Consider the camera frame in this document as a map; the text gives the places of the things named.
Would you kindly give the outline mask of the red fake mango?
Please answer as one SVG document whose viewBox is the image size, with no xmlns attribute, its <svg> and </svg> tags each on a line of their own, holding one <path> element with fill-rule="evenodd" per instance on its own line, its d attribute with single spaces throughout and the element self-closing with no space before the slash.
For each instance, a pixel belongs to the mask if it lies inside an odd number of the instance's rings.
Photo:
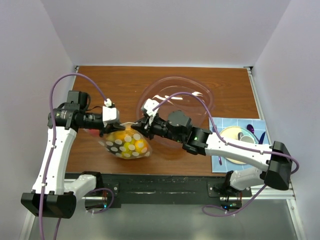
<svg viewBox="0 0 320 240">
<path fill-rule="evenodd" d="M 100 136 L 100 131 L 98 129 L 84 129 L 86 133 L 92 137 L 98 138 Z"/>
</svg>

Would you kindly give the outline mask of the clear zip top bag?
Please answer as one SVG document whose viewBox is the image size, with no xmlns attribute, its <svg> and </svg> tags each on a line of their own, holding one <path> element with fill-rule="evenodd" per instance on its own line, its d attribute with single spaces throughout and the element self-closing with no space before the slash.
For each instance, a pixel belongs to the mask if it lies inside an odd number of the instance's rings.
<svg viewBox="0 0 320 240">
<path fill-rule="evenodd" d="M 141 133 L 131 128 L 132 124 L 133 122 L 122 123 L 124 130 L 106 133 L 103 137 L 99 136 L 99 131 L 96 129 L 84 129 L 84 131 L 117 158 L 125 160 L 147 158 L 152 154 L 152 147 Z"/>
</svg>

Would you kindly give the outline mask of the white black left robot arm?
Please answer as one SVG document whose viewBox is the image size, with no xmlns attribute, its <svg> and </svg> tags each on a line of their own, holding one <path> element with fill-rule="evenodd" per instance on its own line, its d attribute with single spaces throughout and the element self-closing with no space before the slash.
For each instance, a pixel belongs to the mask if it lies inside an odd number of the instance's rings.
<svg viewBox="0 0 320 240">
<path fill-rule="evenodd" d="M 84 171 L 73 182 L 65 183 L 70 150 L 80 129 L 97 130 L 100 137 L 124 129 L 110 99 L 104 101 L 101 113 L 90 112 L 90 103 L 88 93 L 71 90 L 66 102 L 48 115 L 41 169 L 31 192 L 21 196 L 21 204 L 36 217 L 69 219 L 82 197 L 88 193 L 99 196 L 104 190 L 102 175 L 96 171 Z"/>
</svg>

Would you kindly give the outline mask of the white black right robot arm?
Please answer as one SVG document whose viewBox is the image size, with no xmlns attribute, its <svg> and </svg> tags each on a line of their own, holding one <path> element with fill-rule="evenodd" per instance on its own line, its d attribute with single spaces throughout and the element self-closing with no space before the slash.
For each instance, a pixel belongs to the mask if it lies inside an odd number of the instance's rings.
<svg viewBox="0 0 320 240">
<path fill-rule="evenodd" d="M 293 160 L 282 142 L 268 145 L 220 137 L 217 131 L 194 126 L 180 110 L 170 113 L 166 120 L 158 114 L 144 114 L 131 128 L 150 140 L 159 136 L 180 143 L 192 155 L 220 156 L 250 165 L 227 172 L 224 183 L 218 187 L 227 196 L 262 184 L 280 191 L 289 189 Z"/>
</svg>

